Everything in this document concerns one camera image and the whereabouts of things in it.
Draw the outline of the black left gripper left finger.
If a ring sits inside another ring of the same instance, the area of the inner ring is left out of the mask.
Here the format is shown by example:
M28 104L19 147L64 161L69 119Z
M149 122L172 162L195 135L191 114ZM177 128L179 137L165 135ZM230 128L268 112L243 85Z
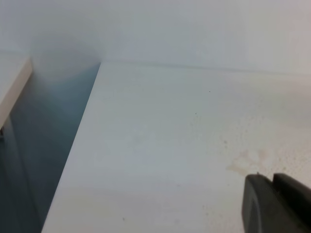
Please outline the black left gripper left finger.
M303 232L303 223L286 206L272 182L259 174L245 177L242 222L245 233Z

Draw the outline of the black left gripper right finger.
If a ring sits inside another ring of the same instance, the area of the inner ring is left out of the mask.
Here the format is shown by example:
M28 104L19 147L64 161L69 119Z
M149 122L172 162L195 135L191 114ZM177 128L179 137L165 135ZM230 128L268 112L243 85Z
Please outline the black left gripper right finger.
M273 186L284 199L289 210L310 231L311 189L284 173L274 174Z

